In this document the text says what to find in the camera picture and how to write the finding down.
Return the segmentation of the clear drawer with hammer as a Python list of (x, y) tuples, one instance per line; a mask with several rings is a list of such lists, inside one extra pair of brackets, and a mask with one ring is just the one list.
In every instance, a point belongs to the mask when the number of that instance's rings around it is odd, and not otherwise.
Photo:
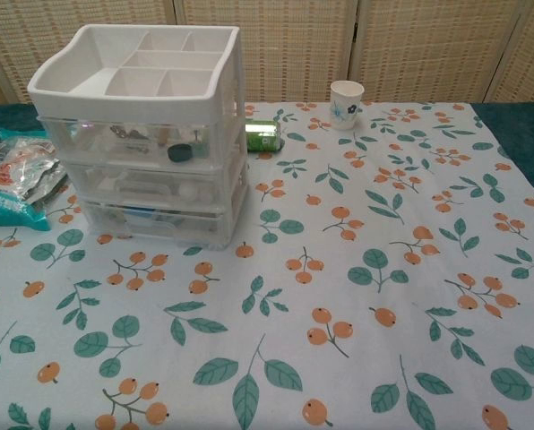
[[(244, 120), (229, 119), (215, 125), (150, 125), (84, 120), (41, 120), (59, 158), (73, 164), (105, 165), (168, 172), (211, 172), (245, 151), (241, 133)], [(158, 130), (170, 129), (168, 145), (158, 145)], [(194, 156), (171, 162), (167, 149), (189, 143)]]

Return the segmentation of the clear plastic storage container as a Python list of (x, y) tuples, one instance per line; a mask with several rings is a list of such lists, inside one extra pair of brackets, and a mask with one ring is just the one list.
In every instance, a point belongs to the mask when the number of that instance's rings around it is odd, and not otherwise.
[(229, 214), (186, 212), (82, 200), (90, 227), (115, 236), (166, 238), (185, 245), (222, 248), (235, 222)]

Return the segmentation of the white plastic drawer organizer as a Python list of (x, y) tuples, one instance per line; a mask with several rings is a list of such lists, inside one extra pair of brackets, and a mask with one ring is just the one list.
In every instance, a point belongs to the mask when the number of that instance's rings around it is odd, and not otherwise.
[[(40, 122), (245, 125), (241, 54), (236, 26), (88, 24), (33, 74), (28, 92)], [(237, 224), (247, 186), (245, 130), (241, 137), (245, 151), (222, 167), (243, 162), (226, 207), (182, 211)]]

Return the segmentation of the green drink can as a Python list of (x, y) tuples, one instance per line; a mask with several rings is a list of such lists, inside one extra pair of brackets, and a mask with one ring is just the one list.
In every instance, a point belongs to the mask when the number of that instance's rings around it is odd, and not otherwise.
[(248, 152), (278, 152), (284, 146), (280, 124), (273, 120), (247, 119), (245, 138)]

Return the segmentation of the fruit leaf print tablecloth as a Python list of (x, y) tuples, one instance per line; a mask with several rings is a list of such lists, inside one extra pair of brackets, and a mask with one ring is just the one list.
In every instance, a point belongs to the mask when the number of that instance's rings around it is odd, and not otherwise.
[(0, 430), (534, 430), (534, 187), (465, 104), (248, 105), (229, 244), (0, 227)]

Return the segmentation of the dark round cap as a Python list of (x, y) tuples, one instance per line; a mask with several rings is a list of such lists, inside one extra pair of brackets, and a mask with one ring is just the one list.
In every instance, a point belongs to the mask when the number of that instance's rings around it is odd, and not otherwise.
[(193, 147), (189, 143), (177, 143), (167, 149), (168, 158), (174, 163), (183, 163), (194, 156)]

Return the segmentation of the flower print paper cup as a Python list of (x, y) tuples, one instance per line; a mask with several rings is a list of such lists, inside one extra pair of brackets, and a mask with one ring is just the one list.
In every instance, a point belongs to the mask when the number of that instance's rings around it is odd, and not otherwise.
[(330, 120), (335, 130), (350, 130), (357, 121), (365, 88), (353, 81), (335, 81), (331, 84)]

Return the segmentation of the bamboo folding screen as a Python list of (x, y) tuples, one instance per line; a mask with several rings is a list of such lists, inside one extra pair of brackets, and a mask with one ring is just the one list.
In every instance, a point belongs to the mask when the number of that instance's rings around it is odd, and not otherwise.
[(534, 0), (0, 0), (0, 104), (88, 23), (238, 26), (247, 101), (534, 102)]

